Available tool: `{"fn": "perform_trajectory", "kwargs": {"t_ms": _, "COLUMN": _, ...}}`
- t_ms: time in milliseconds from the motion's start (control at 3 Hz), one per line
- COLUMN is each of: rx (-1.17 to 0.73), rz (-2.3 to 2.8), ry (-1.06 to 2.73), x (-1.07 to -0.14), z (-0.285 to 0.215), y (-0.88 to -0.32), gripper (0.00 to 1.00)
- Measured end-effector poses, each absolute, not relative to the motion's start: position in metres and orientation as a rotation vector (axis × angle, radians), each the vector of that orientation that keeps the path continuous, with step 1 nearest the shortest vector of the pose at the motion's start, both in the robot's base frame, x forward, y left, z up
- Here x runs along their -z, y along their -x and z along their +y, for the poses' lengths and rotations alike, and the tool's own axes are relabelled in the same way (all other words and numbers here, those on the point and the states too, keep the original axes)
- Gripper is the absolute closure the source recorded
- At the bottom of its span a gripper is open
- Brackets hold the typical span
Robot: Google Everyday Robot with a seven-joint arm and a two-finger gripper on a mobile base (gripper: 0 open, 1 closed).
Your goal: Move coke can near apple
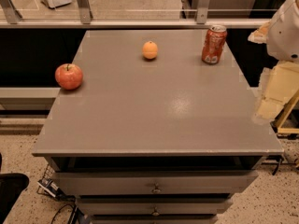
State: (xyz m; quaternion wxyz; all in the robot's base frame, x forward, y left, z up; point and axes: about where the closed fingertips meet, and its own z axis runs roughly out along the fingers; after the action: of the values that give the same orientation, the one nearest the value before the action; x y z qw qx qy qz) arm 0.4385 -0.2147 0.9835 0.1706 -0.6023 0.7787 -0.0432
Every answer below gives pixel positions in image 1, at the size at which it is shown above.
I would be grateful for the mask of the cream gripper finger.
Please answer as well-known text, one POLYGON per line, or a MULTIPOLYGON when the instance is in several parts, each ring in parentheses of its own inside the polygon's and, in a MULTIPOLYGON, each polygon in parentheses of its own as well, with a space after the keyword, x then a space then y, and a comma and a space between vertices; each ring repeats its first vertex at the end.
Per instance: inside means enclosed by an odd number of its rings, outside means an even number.
POLYGON ((299 63, 279 61, 260 75, 254 118, 274 120, 299 90, 299 63))
POLYGON ((265 44, 267 42, 267 34, 270 22, 264 23, 258 29, 253 31, 249 37, 248 41, 256 44, 265 44))

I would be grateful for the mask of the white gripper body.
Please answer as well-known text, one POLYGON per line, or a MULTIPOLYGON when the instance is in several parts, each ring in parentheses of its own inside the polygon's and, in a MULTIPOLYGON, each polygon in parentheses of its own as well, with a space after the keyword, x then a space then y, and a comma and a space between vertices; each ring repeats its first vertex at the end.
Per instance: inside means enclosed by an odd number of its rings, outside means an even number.
POLYGON ((267 52, 280 61, 299 62, 298 0, 286 0, 270 20, 267 52))

